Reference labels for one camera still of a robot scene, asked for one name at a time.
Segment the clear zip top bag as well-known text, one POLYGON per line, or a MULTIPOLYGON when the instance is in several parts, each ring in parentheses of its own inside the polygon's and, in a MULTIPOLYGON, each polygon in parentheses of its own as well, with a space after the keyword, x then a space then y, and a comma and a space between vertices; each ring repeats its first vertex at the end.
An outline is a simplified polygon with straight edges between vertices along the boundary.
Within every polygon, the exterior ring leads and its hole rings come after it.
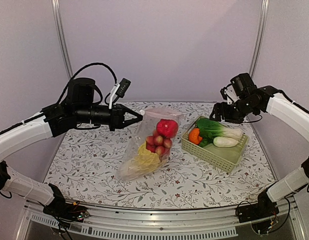
POLYGON ((183 115, 167 107, 141 110, 140 114, 143 120, 131 138, 117 171, 122 181, 152 174, 167 163, 183 115))

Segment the red bell pepper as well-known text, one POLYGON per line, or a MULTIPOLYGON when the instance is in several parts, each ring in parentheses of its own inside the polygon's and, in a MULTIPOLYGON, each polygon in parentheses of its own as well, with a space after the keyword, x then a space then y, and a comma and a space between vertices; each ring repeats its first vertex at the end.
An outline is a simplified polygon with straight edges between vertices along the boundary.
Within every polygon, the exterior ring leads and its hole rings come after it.
POLYGON ((172 139, 178 133, 179 125, 172 119, 161 119, 156 125, 156 131, 159 135, 172 139))

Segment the yellow napa cabbage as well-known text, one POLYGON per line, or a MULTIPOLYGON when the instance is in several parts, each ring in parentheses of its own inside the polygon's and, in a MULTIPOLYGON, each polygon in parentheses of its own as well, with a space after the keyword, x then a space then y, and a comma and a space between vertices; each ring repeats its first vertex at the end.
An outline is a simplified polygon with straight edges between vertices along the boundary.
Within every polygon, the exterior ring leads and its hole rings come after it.
POLYGON ((130 181, 147 174, 153 173, 161 166, 161 160, 157 153, 147 149, 144 142, 138 147, 136 153, 127 157, 118 169, 118 176, 123 181, 130 181))

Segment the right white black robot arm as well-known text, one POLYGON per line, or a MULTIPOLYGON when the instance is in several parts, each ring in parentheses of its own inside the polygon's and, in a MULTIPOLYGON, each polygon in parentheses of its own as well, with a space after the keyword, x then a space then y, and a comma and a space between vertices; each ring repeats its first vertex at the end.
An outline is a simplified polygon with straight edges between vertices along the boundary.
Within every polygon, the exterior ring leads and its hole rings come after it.
MULTIPOLYGON (((211 120, 241 124, 248 114, 261 112, 283 121, 309 143, 309 111, 291 100, 284 91, 267 85, 257 87, 248 73, 241 73, 230 81, 233 88, 221 89, 223 102, 216 103, 209 116, 211 120)), ((301 166, 283 179, 262 191, 256 204, 238 205, 239 222, 250 222, 279 213, 277 202, 309 184, 309 157, 301 166)))

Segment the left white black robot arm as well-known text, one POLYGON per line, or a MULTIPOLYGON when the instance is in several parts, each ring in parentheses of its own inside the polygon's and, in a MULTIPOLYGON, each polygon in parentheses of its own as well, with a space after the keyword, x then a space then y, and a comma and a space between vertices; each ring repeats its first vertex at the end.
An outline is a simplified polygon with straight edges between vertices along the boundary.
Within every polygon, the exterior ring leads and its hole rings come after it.
POLYGON ((123 129, 143 119, 139 113, 122 104, 94 102, 94 93, 101 93, 95 80, 87 77, 71 79, 67 95, 61 103, 47 106, 29 119, 0 131, 0 193, 9 192, 43 205, 43 212, 57 220, 82 222, 89 216, 78 201, 67 203, 56 185, 41 183, 20 174, 5 159, 34 143, 55 138, 79 124, 92 124, 110 131, 123 129))

